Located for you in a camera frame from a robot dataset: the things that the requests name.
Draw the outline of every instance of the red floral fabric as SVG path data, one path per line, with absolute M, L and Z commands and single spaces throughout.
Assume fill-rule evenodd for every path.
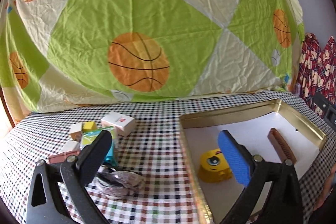
M 330 37 L 322 50 L 316 36 L 307 33 L 302 45 L 297 82 L 301 85 L 300 97 L 320 116 L 323 114 L 322 110 L 313 103 L 312 98 L 315 92 L 321 92 L 335 104 L 335 66 L 335 39 Z

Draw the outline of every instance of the plastic bag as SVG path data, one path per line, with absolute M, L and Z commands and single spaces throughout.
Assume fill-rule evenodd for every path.
M 110 199 L 122 199 L 134 195 L 144 186 L 144 178 L 141 175 L 109 165 L 102 165 L 92 182 Z

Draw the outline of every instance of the small white box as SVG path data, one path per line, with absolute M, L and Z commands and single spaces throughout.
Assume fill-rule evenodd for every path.
M 82 127 L 83 127 L 82 122 L 74 123 L 70 126 L 70 130 L 69 130 L 68 134 L 70 135 L 70 137 L 74 141 L 80 141 L 81 140 L 81 138 L 82 138 Z
M 65 143 L 65 145 L 63 145 L 62 149 L 58 152 L 58 154 L 72 151 L 72 150 L 78 150 L 79 145 L 80 145 L 79 142 L 69 140 Z
M 112 111 L 101 119 L 101 125 L 103 127 L 114 126 L 115 132 L 125 137 L 135 129 L 137 124 L 133 117 Z

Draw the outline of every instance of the yellow toy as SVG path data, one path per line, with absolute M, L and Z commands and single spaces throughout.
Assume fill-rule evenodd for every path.
M 85 122 L 83 124 L 83 128 L 82 131 L 83 132 L 90 132 L 90 131 L 94 131 L 97 129 L 97 125 L 95 122 Z
M 202 154 L 198 177 L 209 183 L 220 182 L 232 177 L 231 169 L 219 149 Z

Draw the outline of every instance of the white paper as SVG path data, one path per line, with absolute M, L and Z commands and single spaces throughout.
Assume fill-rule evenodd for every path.
M 184 132 L 196 172 L 200 166 L 201 155 L 209 150 L 218 148 L 217 137 L 222 130 L 228 130 L 235 140 L 244 145 L 252 155 L 259 154 L 266 161 L 281 162 L 267 138 L 269 130 L 273 127 L 281 133 L 293 151 L 297 159 L 294 167 L 300 179 L 317 157 L 319 148 L 301 133 L 295 131 L 295 128 L 276 112 L 245 122 L 185 129 Z M 224 218 L 243 190 L 243 186 L 237 183 L 234 177 L 219 183 L 205 183 L 199 180 L 199 184 L 213 214 L 215 223 L 219 223 Z M 263 207 L 269 187 L 270 183 L 264 187 L 253 212 L 257 212 Z

